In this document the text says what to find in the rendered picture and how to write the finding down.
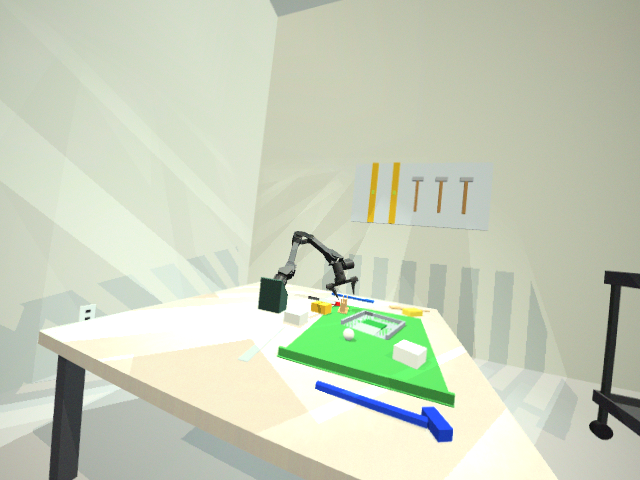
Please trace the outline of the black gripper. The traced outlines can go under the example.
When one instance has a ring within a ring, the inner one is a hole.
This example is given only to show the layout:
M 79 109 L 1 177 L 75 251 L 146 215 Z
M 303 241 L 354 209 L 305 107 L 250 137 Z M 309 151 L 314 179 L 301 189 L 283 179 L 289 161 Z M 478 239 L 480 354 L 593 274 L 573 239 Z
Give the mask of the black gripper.
M 339 300 L 339 297 L 337 295 L 336 289 L 334 287 L 342 285 L 342 284 L 346 284 L 346 283 L 349 283 L 349 282 L 352 282 L 351 283 L 352 291 L 353 291 L 353 295 L 355 296 L 355 284 L 357 283 L 357 281 L 359 281 L 358 277 L 354 276 L 354 277 L 351 277 L 350 279 L 346 280 L 346 277 L 345 277 L 345 274 L 344 274 L 344 270 L 336 271 L 336 272 L 334 272 L 334 274 L 335 274 L 335 278 L 336 278 L 337 283 L 335 283 L 335 284 L 333 284 L 333 283 L 327 284 L 326 285 L 326 289 L 327 290 L 331 290 L 335 294 L 337 299 Z M 345 282 L 343 282 L 343 281 L 345 281 Z

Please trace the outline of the green flat mat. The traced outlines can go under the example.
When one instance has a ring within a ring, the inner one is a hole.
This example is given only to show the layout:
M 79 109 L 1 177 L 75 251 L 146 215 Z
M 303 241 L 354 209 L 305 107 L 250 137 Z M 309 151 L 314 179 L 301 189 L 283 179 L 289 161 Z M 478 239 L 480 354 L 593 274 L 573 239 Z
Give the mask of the green flat mat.
M 287 348 L 330 359 L 354 367 L 362 368 L 371 372 L 378 372 L 407 380 L 417 384 L 424 384 L 444 391 L 448 391 L 445 379 L 441 373 L 437 360 L 432 350 L 432 346 L 424 329 L 421 318 L 410 317 L 405 315 L 390 314 L 370 309 L 364 309 L 349 306 L 347 314 L 337 313 L 340 306 L 333 306 L 331 313 L 323 315 L 312 326 L 310 326 L 303 334 L 293 340 Z M 405 326 L 398 332 L 385 340 L 386 336 L 375 336 L 363 331 L 341 325 L 341 320 L 357 314 L 362 311 L 369 311 L 390 318 L 396 318 L 405 321 Z M 346 329 L 354 332 L 354 337 L 347 340 L 343 336 Z M 392 359 L 393 345 L 407 340 L 422 347 L 427 348 L 427 359 L 425 363 L 418 369 L 412 368 L 404 363 L 397 362 Z M 414 395 L 405 391 L 398 391 L 372 382 L 368 382 L 356 377 L 349 377 L 326 369 L 315 367 L 289 358 L 277 355 L 276 357 L 328 373 L 332 373 L 345 378 L 355 379 L 370 385 L 384 388 L 397 393 L 404 393 L 429 402 L 435 402 L 451 408 L 455 406 L 434 401 L 418 395 Z

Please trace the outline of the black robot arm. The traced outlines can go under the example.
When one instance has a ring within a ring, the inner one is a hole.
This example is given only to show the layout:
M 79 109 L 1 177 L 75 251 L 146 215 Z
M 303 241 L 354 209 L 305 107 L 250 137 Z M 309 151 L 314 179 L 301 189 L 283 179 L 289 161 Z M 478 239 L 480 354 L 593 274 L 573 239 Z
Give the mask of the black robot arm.
M 302 240 L 303 236 L 308 239 Z M 322 244 L 319 240 L 317 240 L 314 237 L 314 235 L 308 234 L 302 231 L 295 231 L 292 238 L 292 248 L 291 248 L 288 262 L 286 263 L 285 267 L 279 268 L 278 274 L 275 274 L 273 279 L 283 280 L 283 283 L 286 286 L 287 280 L 290 280 L 292 276 L 294 277 L 294 274 L 296 271 L 297 265 L 294 264 L 294 261 L 295 261 L 297 249 L 300 244 L 307 244 L 307 243 L 314 246 L 318 251 L 320 251 L 324 255 L 325 259 L 329 262 L 329 266 L 332 265 L 334 272 L 354 268 L 353 260 L 350 260 L 349 258 L 343 259 L 344 258 L 343 256 L 338 254 L 333 249 L 327 248 L 324 244 Z M 337 261 L 338 258 L 339 260 Z

